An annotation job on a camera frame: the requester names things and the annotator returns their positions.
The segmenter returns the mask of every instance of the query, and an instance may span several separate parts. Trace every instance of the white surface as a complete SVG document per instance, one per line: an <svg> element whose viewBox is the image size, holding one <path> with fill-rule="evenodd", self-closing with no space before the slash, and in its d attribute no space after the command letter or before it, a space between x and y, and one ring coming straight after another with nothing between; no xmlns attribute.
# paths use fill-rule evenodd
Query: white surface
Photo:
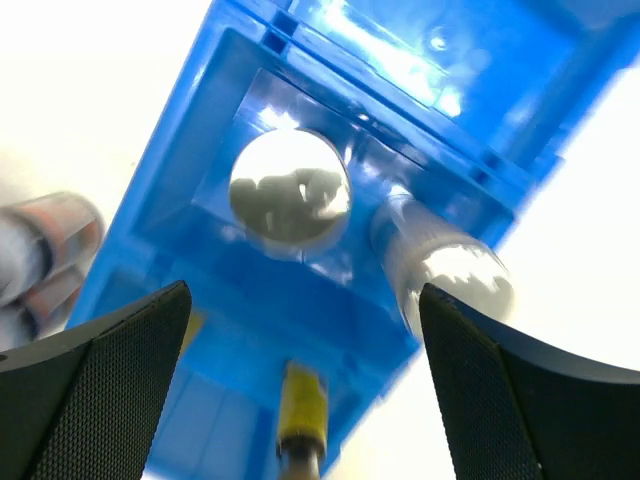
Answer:
<svg viewBox="0 0 640 480"><path fill-rule="evenodd" d="M207 5L0 2L0 204L70 189L109 222ZM640 69L621 78L502 249L520 283L514 325L636 369L638 86ZM329 477L453 478L424 355Z"/></svg>

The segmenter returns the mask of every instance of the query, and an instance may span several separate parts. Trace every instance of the cylindrical object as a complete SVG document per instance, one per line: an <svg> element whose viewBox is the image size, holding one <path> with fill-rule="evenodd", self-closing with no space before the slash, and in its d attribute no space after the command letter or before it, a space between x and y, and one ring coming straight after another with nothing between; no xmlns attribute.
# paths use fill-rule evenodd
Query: cylindrical object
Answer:
<svg viewBox="0 0 640 480"><path fill-rule="evenodd" d="M0 352L22 347L35 338L31 315L16 302L0 308Z"/></svg>
<svg viewBox="0 0 640 480"><path fill-rule="evenodd" d="M238 155L229 201L249 238L276 257L326 248L345 228L351 185L336 148L303 129L264 133Z"/></svg>
<svg viewBox="0 0 640 480"><path fill-rule="evenodd" d="M19 218L0 212L0 305L41 281L51 270L44 237Z"/></svg>
<svg viewBox="0 0 640 480"><path fill-rule="evenodd" d="M46 336L64 327L80 295L84 276L70 267L36 285L18 302L33 317L36 337Z"/></svg>
<svg viewBox="0 0 640 480"><path fill-rule="evenodd" d="M90 258L102 235L96 209L73 193L0 209L0 305L47 276Z"/></svg>
<svg viewBox="0 0 640 480"><path fill-rule="evenodd" d="M289 364L278 421L280 480L319 478L319 466L327 450L328 416L325 385L312 371Z"/></svg>
<svg viewBox="0 0 640 480"><path fill-rule="evenodd" d="M412 196L387 199L371 221L370 235L407 327L419 339L419 300L425 283L488 317L505 319L514 290L496 254Z"/></svg>
<svg viewBox="0 0 640 480"><path fill-rule="evenodd" d="M83 275L71 267L0 308L0 351L21 347L62 328L83 283Z"/></svg>

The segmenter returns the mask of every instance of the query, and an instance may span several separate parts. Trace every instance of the white background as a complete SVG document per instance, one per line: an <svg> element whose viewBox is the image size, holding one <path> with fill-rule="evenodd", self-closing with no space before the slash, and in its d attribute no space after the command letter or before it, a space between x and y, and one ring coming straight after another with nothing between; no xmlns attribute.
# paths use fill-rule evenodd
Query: white background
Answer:
<svg viewBox="0 0 640 480"><path fill-rule="evenodd" d="M0 204L69 189L109 222L209 0L0 0ZM620 75L501 249L512 323L640 369L640 68ZM453 478L424 355L330 478Z"/></svg>

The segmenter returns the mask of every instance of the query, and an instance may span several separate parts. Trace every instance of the mesh texture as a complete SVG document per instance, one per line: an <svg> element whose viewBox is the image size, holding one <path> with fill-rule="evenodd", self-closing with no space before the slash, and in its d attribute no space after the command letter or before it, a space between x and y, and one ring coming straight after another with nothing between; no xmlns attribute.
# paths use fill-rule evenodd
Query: mesh texture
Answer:
<svg viewBox="0 0 640 480"><path fill-rule="evenodd" d="M541 479L498 346L430 285L420 316L457 478Z"/></svg>
<svg viewBox="0 0 640 480"><path fill-rule="evenodd" d="M177 290L93 340L27 478L141 477L189 316Z"/></svg>

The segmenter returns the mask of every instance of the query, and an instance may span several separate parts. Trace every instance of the blue plastic frame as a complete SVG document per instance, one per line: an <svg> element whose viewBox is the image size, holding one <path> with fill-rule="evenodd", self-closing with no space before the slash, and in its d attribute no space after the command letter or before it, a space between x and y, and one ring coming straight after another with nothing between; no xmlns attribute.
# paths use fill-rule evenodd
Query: blue plastic frame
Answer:
<svg viewBox="0 0 640 480"><path fill-rule="evenodd" d="M335 3L342 25L352 25L346 30L326 21ZM559 7L544 16L512 0L450 5L434 16L436 27L464 34L437 30L436 42L415 13L420 2L405 3L389 16L383 2L217 0L207 13L69 323L177 279L189 284L206 322L177 367L150 470L275 478L275 419L292 359L328 383L328 468L418 348L368 242L376 207L394 189L407 190L495 246L606 81L640 47L637 18L590 33L559 21ZM419 45L455 48L416 51L403 19L421 26ZM488 20L467 29L478 19ZM419 83L398 83L367 42L440 72L439 93L420 97ZM475 70L460 67L468 61ZM453 88L457 107L443 103ZM226 185L244 145L293 124L340 151L354 205L335 247L278 261L246 241Z"/></svg>

